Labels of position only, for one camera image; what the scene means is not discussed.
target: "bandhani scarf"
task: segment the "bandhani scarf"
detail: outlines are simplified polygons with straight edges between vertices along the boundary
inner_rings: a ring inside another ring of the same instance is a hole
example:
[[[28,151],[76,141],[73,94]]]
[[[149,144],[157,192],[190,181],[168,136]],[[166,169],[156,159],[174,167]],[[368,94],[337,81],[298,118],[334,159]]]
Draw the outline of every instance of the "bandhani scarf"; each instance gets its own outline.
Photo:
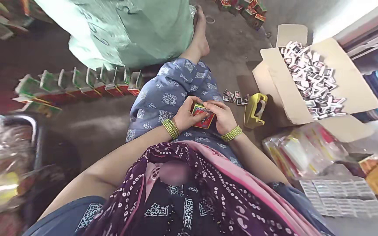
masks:
[[[144,217],[141,210],[145,208],[145,201],[152,189],[150,179],[157,178],[156,170],[162,163],[176,159],[187,163],[192,169],[199,194],[213,205],[215,211],[211,214],[219,221],[218,227],[223,235],[320,235],[286,200],[262,181],[216,150],[193,141],[160,143],[149,147],[128,169],[120,188],[109,197],[83,235],[132,235],[138,219]]]

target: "bare foot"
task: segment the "bare foot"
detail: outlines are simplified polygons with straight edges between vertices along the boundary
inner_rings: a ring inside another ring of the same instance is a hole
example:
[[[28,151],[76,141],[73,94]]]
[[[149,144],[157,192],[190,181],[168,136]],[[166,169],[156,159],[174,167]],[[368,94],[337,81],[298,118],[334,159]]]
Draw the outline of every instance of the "bare foot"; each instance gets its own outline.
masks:
[[[186,58],[197,64],[201,57],[210,53],[210,46],[205,37],[205,30],[207,29],[207,20],[205,19],[202,7],[196,5],[197,13],[194,20],[194,32],[192,42],[189,47],[180,55],[181,58]]]
[[[200,5],[195,6],[197,9],[194,33],[191,46],[194,46],[200,51],[201,57],[210,53],[210,46],[208,45],[207,38],[205,36],[205,30],[207,29],[207,20],[205,19],[204,12]]]

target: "green sack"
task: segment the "green sack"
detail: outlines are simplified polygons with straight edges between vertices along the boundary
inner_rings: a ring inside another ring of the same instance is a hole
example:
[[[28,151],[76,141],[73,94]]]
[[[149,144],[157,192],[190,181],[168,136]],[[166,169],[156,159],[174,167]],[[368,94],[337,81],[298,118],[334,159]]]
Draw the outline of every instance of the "green sack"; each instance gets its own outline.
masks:
[[[178,57],[193,36],[189,0],[35,0],[71,34],[69,49],[87,67],[140,68]]]

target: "open cardboard box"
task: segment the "open cardboard box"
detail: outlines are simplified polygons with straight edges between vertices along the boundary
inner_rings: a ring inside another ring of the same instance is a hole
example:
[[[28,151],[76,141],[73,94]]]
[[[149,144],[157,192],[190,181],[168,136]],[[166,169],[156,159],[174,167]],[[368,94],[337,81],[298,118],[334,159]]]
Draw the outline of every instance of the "open cardboard box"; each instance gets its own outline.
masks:
[[[263,61],[253,70],[260,92],[272,97],[273,102],[267,105],[267,109],[276,115],[276,123],[282,127],[314,122],[278,49],[290,41],[306,45],[307,27],[295,24],[279,25],[276,48],[262,49],[260,54]],[[329,117],[317,122],[341,142],[352,142],[370,136],[374,130],[350,114],[376,109],[378,100],[354,63],[333,38],[309,47],[312,52],[320,54],[320,61],[335,69],[333,77],[338,87],[332,90],[332,95],[346,98],[342,112],[347,115]]]

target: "bangle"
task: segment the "bangle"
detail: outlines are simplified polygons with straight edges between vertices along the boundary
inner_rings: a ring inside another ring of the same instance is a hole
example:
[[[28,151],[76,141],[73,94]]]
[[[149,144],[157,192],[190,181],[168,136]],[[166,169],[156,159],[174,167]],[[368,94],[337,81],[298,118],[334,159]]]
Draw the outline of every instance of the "bangle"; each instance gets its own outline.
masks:
[[[229,142],[229,141],[233,140],[235,137],[237,137],[241,133],[242,133],[242,131],[241,131],[240,126],[237,126],[232,131],[230,131],[230,132],[224,134],[223,136],[221,136],[221,138],[224,141]]]
[[[179,130],[176,125],[170,119],[166,119],[162,122],[167,132],[170,134],[172,139],[176,139],[179,136]]]

